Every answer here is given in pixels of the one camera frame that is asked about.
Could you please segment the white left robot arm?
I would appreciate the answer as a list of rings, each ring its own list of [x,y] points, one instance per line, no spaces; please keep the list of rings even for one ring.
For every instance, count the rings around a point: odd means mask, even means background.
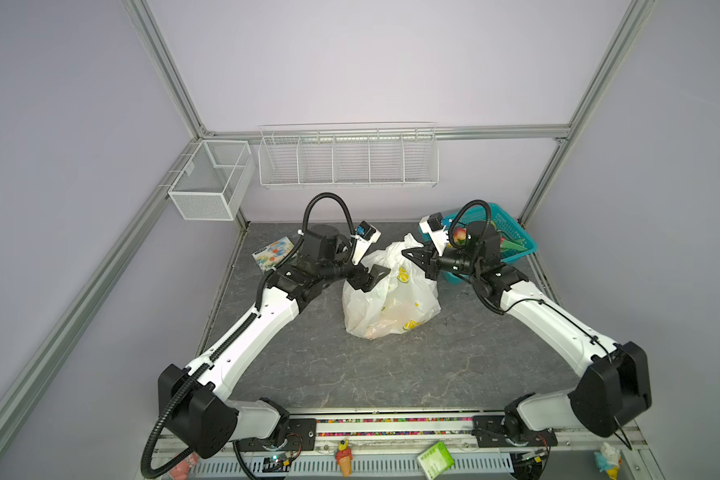
[[[274,446],[286,437],[288,412],[271,400],[234,401],[242,374],[274,336],[336,281],[370,292],[389,275],[387,267],[361,260],[381,236],[367,222],[350,236],[318,224],[301,231],[293,249],[262,278],[250,309],[211,347],[188,365],[169,365],[158,379],[160,414],[142,454],[146,477],[160,434],[169,430],[186,446],[172,465],[195,453],[203,459],[230,441],[256,438]]]

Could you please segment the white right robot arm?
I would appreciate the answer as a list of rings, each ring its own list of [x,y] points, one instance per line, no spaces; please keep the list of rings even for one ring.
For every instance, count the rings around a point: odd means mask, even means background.
[[[446,271],[467,281],[480,303],[508,314],[544,340],[578,376],[575,388],[530,393],[504,409],[492,433],[521,446],[546,430],[584,428],[602,438],[621,436],[623,427],[652,405],[646,352],[633,342],[618,343],[575,318],[545,295],[529,277],[501,258],[501,236],[487,220],[445,227],[443,218],[423,218],[429,240],[403,255],[433,280]]]

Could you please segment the white plastic bag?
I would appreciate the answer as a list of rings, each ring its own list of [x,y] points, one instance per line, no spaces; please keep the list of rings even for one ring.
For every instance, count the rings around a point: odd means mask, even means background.
[[[343,285],[342,308],[347,333],[370,340],[403,334],[441,312],[437,282],[427,279],[423,270],[402,255],[403,250],[421,245],[409,233],[403,240],[362,259],[363,265],[387,267],[390,273],[367,293],[352,288],[349,283]]]

